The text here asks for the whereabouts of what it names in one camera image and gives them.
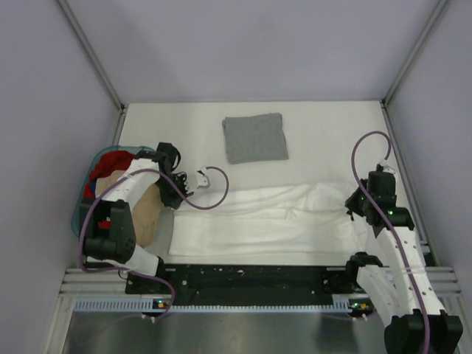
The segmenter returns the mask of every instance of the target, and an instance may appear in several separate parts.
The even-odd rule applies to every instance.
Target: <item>red cloth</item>
[[[110,220],[105,220],[105,221],[99,221],[98,222],[98,227],[101,229],[110,229],[111,228],[111,222]]]
[[[134,155],[125,150],[116,150],[106,153],[100,157],[95,168],[88,175],[88,182],[96,181],[99,178],[105,178],[116,170],[126,171],[133,161]],[[90,188],[90,183],[86,184],[83,191],[84,198],[95,198],[94,192]]]

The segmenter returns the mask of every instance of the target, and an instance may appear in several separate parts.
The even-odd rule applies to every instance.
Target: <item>vertical metal post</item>
[[[118,93],[111,84],[111,81],[108,78],[108,75],[106,74],[101,62],[98,60],[94,49],[92,48],[84,31],[82,30],[82,27],[80,26],[77,18],[75,17],[72,8],[69,6],[69,3],[67,2],[67,0],[56,0],[56,3],[58,4],[60,11],[66,18],[73,33],[75,34],[76,39],[79,41],[80,46],[84,51],[84,54],[86,55],[89,63],[91,64],[91,67],[94,70],[95,74],[97,75],[98,80],[100,81],[103,88],[110,97],[110,100],[113,102],[117,110],[121,111],[124,105],[121,99],[118,97]]]
[[[113,140],[111,141],[112,145],[119,145],[119,138],[121,137],[123,126],[125,125],[125,118],[126,118],[127,111],[128,111],[128,107],[124,107],[119,113],[117,124],[115,125],[115,130],[113,133]]]
[[[424,46],[428,42],[429,38],[431,37],[434,29],[437,28],[437,25],[440,23],[441,19],[444,17],[445,13],[447,12],[449,6],[451,5],[452,0],[439,0],[437,2],[436,7],[433,10],[431,16],[429,16],[429,20],[426,22],[423,30],[420,33],[420,37],[414,43],[414,46],[408,57],[406,57],[405,62],[403,63],[400,71],[398,72],[397,76],[393,80],[392,85],[390,86],[383,103],[386,107],[390,105],[395,97],[400,85],[405,80],[406,76],[412,69],[413,65],[416,63],[418,57],[420,56],[421,52],[424,49]]]

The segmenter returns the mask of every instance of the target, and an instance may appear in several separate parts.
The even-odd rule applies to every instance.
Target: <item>white towel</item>
[[[350,184],[234,191],[211,212],[182,204],[174,218],[169,253],[181,256],[334,252],[365,248],[367,228],[346,215]],[[221,193],[192,201],[210,205]]]

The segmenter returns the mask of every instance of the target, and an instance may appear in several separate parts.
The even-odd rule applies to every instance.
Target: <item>metal frame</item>
[[[55,0],[60,11],[64,15],[67,23],[72,29],[74,36],[78,40],[84,55],[91,64],[97,79],[102,84],[110,100],[118,111],[118,120],[114,129],[113,145],[119,143],[119,138],[122,133],[123,125],[125,123],[127,108],[119,98],[116,89],[113,87],[111,80],[106,74],[103,65],[101,64],[97,54],[91,46],[86,34],[84,33],[81,25],[74,15],[67,0]],[[401,87],[404,80],[408,77],[413,66],[420,57],[425,45],[433,35],[434,30],[437,28],[441,19],[446,14],[448,8],[451,5],[451,0],[438,0],[434,8],[434,11],[430,15],[426,22],[420,36],[415,41],[414,46],[408,53],[402,67],[395,76],[385,98],[381,101],[381,108],[383,116],[386,122],[389,135],[392,139],[394,152],[398,161],[398,167],[403,178],[403,184],[406,189],[406,194],[409,199],[410,206],[412,208],[412,215],[417,224],[418,234],[420,236],[420,243],[423,247],[423,251],[429,251],[429,248],[435,253],[434,244],[427,238],[426,226],[423,221],[423,216],[420,210],[420,206],[417,203],[417,195],[408,173],[404,156],[401,152],[400,145],[398,143],[397,134],[392,124],[392,118],[389,115],[388,107],[394,100],[399,88]],[[438,293],[438,296],[444,302],[445,307],[448,309],[450,314],[456,314],[460,316],[464,325],[464,335],[459,343],[458,353],[466,353],[470,347],[472,347],[471,341],[471,324],[468,318],[468,312],[465,309],[465,303],[461,295],[461,290],[457,283],[457,279],[454,274],[454,270],[448,267],[434,267],[427,268],[428,277],[433,284],[434,290]],[[44,353],[61,353],[66,342],[67,331],[69,329],[70,321],[72,320],[72,314],[76,305],[77,299],[84,297],[102,297],[107,299],[121,300],[128,299],[146,299],[156,298],[153,296],[134,296],[125,294],[125,280],[118,277],[116,273],[107,274],[84,274],[79,269],[68,269],[63,279],[63,285],[61,287],[58,301],[56,304],[55,314],[49,336],[44,348]]]
[[[93,47],[91,46],[86,34],[82,30],[82,27],[80,26],[79,21],[75,17],[75,14],[72,11],[72,8],[70,7],[67,0],[55,0],[55,1],[59,6],[60,11],[64,15],[64,18],[67,20],[67,23],[71,27],[72,32],[74,33],[77,41],[82,47],[83,53],[85,54],[89,63],[91,64],[91,67],[94,70],[97,76],[97,79],[102,84],[103,88],[105,89],[106,93],[110,97],[110,100],[112,101],[114,106],[117,108],[118,112],[121,112],[124,108],[124,105],[121,99],[119,98],[117,91],[113,87],[113,84],[108,78],[108,75],[106,74],[106,71],[103,68],[103,65],[101,64],[100,60],[97,57],[97,54],[95,54],[95,51]]]
[[[471,347],[471,327],[466,316],[465,304],[462,298],[461,290],[457,282],[456,274],[451,267],[427,267],[428,278],[431,286],[438,297],[444,303],[450,314],[458,315],[464,324],[464,334],[459,343],[458,353],[467,353],[466,348]],[[69,325],[72,320],[72,314],[78,302],[89,299],[98,301],[107,299],[109,302],[124,304],[129,302],[135,304],[142,299],[168,299],[168,295],[127,295],[125,294],[126,280],[120,278],[117,272],[107,272],[99,274],[86,274],[79,268],[70,268],[66,270],[63,278],[63,284],[60,288],[58,302],[55,308],[55,314],[49,332],[44,354],[58,354],[63,352],[66,343],[66,337]],[[333,295],[334,299],[342,302],[343,299],[356,299],[359,295]],[[231,308],[210,308],[211,312],[232,312]],[[316,312],[315,308],[295,309],[302,312]],[[181,308],[177,312],[199,311],[197,308]]]
[[[434,30],[437,28],[438,24],[443,19],[445,13],[448,11],[449,6],[451,5],[452,0],[439,0],[434,8],[432,14],[429,16],[429,19],[426,22],[423,30],[420,33],[418,39],[414,42],[410,53],[403,62],[400,71],[395,76],[392,85],[390,86],[385,99],[383,100],[385,106],[389,106],[395,98],[398,89],[405,80],[405,78],[410,73],[413,65],[416,63],[417,59],[420,57],[425,45],[428,43],[429,38],[431,38]]]

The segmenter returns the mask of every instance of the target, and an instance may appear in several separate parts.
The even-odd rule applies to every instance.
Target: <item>enclosure wall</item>
[[[393,127],[443,264],[472,308],[472,2],[451,8],[400,88]]]
[[[117,113],[53,0],[0,1],[0,353],[40,353]]]
[[[437,0],[69,0],[126,103],[374,100]]]

